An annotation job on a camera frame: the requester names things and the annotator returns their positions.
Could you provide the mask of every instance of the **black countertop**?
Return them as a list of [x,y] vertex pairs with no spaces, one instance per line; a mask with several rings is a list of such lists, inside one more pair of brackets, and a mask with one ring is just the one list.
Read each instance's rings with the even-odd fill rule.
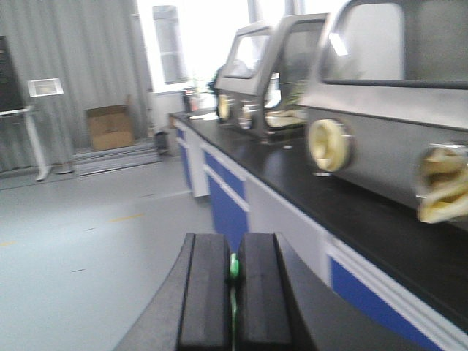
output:
[[268,145],[218,121],[178,119],[371,263],[468,331],[468,233],[424,224],[398,203],[339,178],[317,177],[305,140]]

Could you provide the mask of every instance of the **yellow floor marking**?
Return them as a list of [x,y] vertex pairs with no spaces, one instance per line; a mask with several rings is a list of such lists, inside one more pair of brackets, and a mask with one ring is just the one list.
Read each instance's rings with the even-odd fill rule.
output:
[[145,214],[135,214],[134,216],[128,216],[128,217],[121,217],[121,218],[116,218],[116,219],[111,219],[109,222],[110,223],[115,223],[115,222],[122,222],[126,221],[128,219],[134,219],[138,217],[143,217]]
[[0,243],[0,246],[10,246],[16,244],[16,241],[6,241],[4,243]]

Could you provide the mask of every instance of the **gray floor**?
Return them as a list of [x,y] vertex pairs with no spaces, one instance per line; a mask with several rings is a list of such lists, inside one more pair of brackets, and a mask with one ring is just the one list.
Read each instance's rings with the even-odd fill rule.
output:
[[0,350],[111,350],[185,233],[212,233],[179,158],[83,177],[0,179]]

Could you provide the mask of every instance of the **cardboard box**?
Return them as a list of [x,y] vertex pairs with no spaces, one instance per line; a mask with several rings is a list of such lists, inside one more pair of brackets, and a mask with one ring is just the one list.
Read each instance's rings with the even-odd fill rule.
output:
[[93,108],[86,110],[86,115],[94,150],[123,148],[135,143],[125,105]]

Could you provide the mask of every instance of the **whiteboard stand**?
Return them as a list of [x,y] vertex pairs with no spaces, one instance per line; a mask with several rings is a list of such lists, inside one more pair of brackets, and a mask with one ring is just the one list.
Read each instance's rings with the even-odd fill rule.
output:
[[50,169],[50,165],[45,162],[44,151],[37,134],[36,124],[32,115],[32,106],[28,106],[21,110],[2,111],[0,112],[0,118],[9,118],[17,115],[23,115],[26,124],[26,131],[28,132],[29,141],[31,142],[32,152],[36,158],[37,167],[39,168],[39,175],[36,177],[36,181],[43,181],[47,178]]

